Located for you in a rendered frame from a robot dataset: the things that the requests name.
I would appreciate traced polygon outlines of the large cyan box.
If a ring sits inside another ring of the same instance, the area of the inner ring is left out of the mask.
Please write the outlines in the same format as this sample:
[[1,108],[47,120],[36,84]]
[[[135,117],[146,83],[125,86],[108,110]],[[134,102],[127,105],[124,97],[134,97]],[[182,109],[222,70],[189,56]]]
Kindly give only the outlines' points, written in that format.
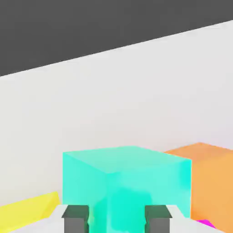
[[146,205],[191,214],[190,159],[135,146],[63,153],[62,202],[87,205],[90,233],[144,233]]

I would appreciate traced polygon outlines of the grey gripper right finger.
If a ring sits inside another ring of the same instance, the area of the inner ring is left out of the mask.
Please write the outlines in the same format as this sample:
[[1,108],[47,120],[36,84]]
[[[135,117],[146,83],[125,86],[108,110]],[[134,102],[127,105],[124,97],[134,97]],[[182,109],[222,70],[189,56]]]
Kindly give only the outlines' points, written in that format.
[[225,233],[184,217],[176,205],[146,205],[145,233]]

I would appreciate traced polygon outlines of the large orange box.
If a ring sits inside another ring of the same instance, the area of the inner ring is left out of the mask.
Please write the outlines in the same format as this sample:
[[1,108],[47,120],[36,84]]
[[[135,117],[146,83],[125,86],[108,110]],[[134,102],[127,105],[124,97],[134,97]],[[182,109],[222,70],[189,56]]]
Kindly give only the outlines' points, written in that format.
[[198,142],[167,153],[192,160],[191,219],[233,233],[233,150]]

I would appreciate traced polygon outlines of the large yellow box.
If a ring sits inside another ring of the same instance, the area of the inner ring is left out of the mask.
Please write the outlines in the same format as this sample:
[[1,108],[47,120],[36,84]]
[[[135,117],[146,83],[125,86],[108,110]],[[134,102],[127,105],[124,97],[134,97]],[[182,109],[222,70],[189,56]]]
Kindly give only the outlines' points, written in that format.
[[48,218],[60,203],[58,192],[51,192],[0,206],[0,233]]

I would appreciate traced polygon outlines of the small magenta cube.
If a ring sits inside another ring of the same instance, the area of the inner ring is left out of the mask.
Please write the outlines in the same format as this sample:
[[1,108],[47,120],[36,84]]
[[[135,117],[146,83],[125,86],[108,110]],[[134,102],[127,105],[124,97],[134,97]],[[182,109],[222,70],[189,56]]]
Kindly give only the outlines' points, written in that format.
[[212,228],[216,228],[210,221],[206,220],[206,219],[202,219],[202,220],[197,220],[197,222],[200,222],[202,224],[205,224],[207,226],[210,226]]

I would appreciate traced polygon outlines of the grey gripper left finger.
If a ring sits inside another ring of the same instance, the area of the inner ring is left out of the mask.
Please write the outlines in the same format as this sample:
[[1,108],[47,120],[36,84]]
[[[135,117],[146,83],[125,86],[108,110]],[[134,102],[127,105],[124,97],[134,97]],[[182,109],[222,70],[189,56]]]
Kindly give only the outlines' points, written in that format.
[[89,206],[58,205],[42,220],[27,224],[10,233],[89,233]]

